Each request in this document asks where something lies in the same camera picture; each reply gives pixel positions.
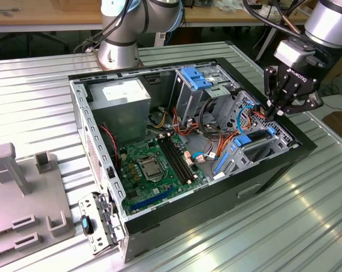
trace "ram slot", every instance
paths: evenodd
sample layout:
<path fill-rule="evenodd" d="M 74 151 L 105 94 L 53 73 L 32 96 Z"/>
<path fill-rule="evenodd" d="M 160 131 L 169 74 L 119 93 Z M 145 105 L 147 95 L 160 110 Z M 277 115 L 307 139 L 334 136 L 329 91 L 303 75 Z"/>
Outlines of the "ram slot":
<path fill-rule="evenodd" d="M 159 139 L 158 144 L 176 172 L 181 184 L 186 184 L 188 180 L 192 181 L 195 179 L 169 138 Z"/>

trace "black computer chassis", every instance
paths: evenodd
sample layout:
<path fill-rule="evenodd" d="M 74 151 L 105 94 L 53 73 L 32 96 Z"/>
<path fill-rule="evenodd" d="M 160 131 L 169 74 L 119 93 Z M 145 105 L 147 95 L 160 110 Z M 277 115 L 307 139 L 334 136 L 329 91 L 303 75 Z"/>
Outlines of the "black computer chassis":
<path fill-rule="evenodd" d="M 230 74 L 239 84 L 266 108 L 267 99 L 225 58 L 199 59 L 189 62 L 165 63 L 166 65 L 186 65 L 214 61 Z M 147 66 L 147 69 L 159 68 Z M 102 71 L 98 73 L 69 76 L 70 80 L 89 76 L 101 78 L 102 75 L 120 71 L 136 71 L 142 68 Z M 89 84 L 104 82 L 92 80 Z M 297 128 L 287 117 L 277 118 L 278 123 L 294 137 L 298 147 L 277 157 L 262 161 L 243 172 L 225 178 L 205 189 L 198 190 L 177 201 L 161 206 L 141 217 L 125 223 L 126 239 L 121 246 L 124 261 L 128 262 L 181 234 L 231 210 L 236 205 L 268 190 L 295 164 L 307 157 L 315 143 Z"/>

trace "yellow cable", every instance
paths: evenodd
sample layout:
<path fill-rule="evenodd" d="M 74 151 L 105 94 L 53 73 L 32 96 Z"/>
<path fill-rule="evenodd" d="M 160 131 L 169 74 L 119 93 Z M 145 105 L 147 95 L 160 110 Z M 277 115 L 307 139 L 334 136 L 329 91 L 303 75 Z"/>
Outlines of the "yellow cable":
<path fill-rule="evenodd" d="M 164 112 L 163 114 L 162 121 L 159 123 L 159 125 L 155 126 L 154 128 L 159 129 L 160 127 L 162 127 L 164 125 L 165 120 L 166 120 L 166 112 Z"/>

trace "black clamp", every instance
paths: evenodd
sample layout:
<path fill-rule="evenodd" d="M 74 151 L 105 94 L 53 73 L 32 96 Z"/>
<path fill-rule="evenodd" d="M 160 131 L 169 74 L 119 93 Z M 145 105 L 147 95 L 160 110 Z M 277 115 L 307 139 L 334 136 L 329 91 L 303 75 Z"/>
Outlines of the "black clamp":
<path fill-rule="evenodd" d="M 287 65 L 268 67 L 264 70 L 264 92 L 269 108 L 265 116 L 273 120 L 276 115 L 292 114 L 317 109 L 323 105 L 316 90 L 320 83 L 297 73 Z M 302 105 L 292 104 L 295 99 L 304 100 Z"/>

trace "blue cable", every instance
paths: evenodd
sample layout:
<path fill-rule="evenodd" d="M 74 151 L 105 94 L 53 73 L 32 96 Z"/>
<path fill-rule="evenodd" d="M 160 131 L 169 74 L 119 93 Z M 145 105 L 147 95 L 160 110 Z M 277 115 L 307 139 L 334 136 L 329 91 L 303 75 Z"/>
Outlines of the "blue cable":
<path fill-rule="evenodd" d="M 253 107 L 254 106 L 251 106 L 251 105 L 245 106 L 238 113 L 238 116 L 237 116 L 237 126 L 238 126 L 238 130 L 240 131 L 240 134 L 243 134 L 243 129 L 242 129 L 241 124 L 240 124 L 241 113 L 243 112 L 244 109 L 247 109 L 247 108 L 252 109 Z"/>
<path fill-rule="evenodd" d="M 192 155 L 192 158 L 195 159 L 199 155 L 210 157 L 210 155 L 204 154 L 203 152 L 196 152 L 195 154 Z"/>
<path fill-rule="evenodd" d="M 194 159 L 195 157 L 203 154 L 203 152 L 196 152 L 195 154 L 192 155 L 192 158 Z"/>
<path fill-rule="evenodd" d="M 167 45 L 170 42 L 172 35 L 173 35 L 173 31 L 171 32 L 170 36 L 168 37 L 168 40 L 164 43 L 164 45 Z"/>

